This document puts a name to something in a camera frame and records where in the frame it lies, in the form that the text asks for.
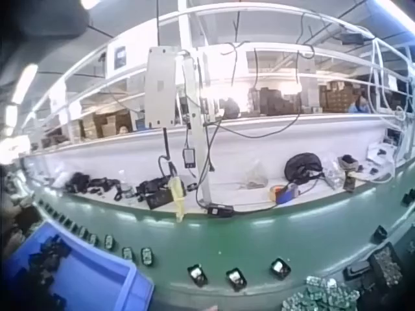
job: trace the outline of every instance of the person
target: person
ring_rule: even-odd
[[[119,135],[127,134],[127,133],[128,133],[128,128],[125,125],[123,125],[119,128],[119,131],[118,131]]]
[[[359,94],[357,100],[350,105],[348,113],[370,113],[369,102],[364,94]]]
[[[223,119],[237,119],[241,112],[236,101],[230,97],[227,100],[221,98],[219,107],[224,110]]]

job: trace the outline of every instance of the plastic bag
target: plastic bag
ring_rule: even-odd
[[[268,176],[259,160],[255,160],[252,167],[246,172],[243,187],[246,189],[264,188],[268,185]]]
[[[328,155],[322,159],[322,166],[327,184],[333,189],[343,187],[346,175],[340,168],[336,155],[328,153]]]

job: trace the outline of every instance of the ceiling light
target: ceiling light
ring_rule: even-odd
[[[38,66],[34,63],[30,63],[28,64],[28,66],[26,66],[26,68],[24,68],[23,72],[21,73],[19,82],[16,86],[16,89],[14,90],[12,102],[19,105],[21,104],[21,102],[23,102],[27,90],[29,89],[29,86],[32,84],[34,76],[37,72]]]
[[[6,125],[14,128],[18,123],[18,107],[15,105],[6,106]]]
[[[5,131],[6,136],[11,136],[11,135],[13,135],[14,128],[9,128],[7,126],[4,131]]]
[[[85,10],[91,10],[99,2],[100,0],[80,0],[80,4],[84,7]]]
[[[403,26],[415,34],[415,22],[409,18],[397,5],[391,0],[376,0],[377,4],[384,8],[390,15],[396,18]]]

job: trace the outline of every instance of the metal rail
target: metal rail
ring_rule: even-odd
[[[265,12],[284,12],[288,14],[294,14],[294,15],[306,15],[313,19],[320,19],[323,21],[328,21],[330,23],[334,23],[337,25],[342,25],[343,27],[352,30],[354,32],[358,32],[362,34],[363,36],[367,38],[375,38],[375,36],[368,30],[362,29],[361,27],[352,25],[351,23],[342,21],[341,19],[337,19],[335,17],[327,16],[325,14],[319,14],[317,12],[313,12],[312,10],[306,10],[302,8],[297,8],[295,6],[288,6],[288,5],[279,5],[279,4],[273,4],[273,3],[219,3],[219,4],[212,4],[212,5],[201,5],[196,6],[192,8],[188,8],[186,10],[180,11],[180,12],[171,12],[168,14],[165,14],[164,16],[160,16],[160,26],[168,25],[174,21],[176,21],[180,16],[188,15],[188,14],[198,14],[198,15],[206,15],[206,14],[216,14],[216,13],[224,13],[224,12],[236,12],[236,11],[265,11]],[[126,32],[120,34],[118,37],[110,40],[108,43],[102,45],[98,49],[90,52],[88,55],[83,57],[79,62],[77,62],[74,66],[72,66],[68,71],[66,71],[59,79],[59,80],[66,80],[71,75],[76,73],[78,70],[83,68],[85,65],[87,65],[92,59],[100,55],[102,52],[105,51],[106,46],[115,40],[118,40],[122,36],[126,36],[129,32],[134,31],[135,27],[132,29],[127,30]],[[386,42],[381,41],[380,39],[375,39],[379,41],[381,45],[384,47],[389,48],[392,52],[394,52],[396,55],[401,57],[405,62],[408,64],[409,67],[411,67],[415,71],[415,67],[410,62],[408,58],[406,58],[403,54],[401,54],[399,51],[397,51],[395,48],[391,47]],[[33,107],[32,112],[36,112],[40,106],[42,106],[45,101],[47,100],[49,96],[49,90],[42,96],[42,98],[36,103],[36,105]],[[25,121],[23,122],[21,129],[26,127],[26,124],[30,121],[31,118],[33,118],[34,114],[29,113]]]

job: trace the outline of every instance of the plastic tray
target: plastic tray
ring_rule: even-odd
[[[92,247],[50,222],[45,222],[5,262],[6,279],[12,282],[21,268],[27,269],[29,255],[39,252],[40,244],[56,234],[72,251],[60,261],[49,292],[67,300],[67,311],[147,310],[154,285],[135,265]]]

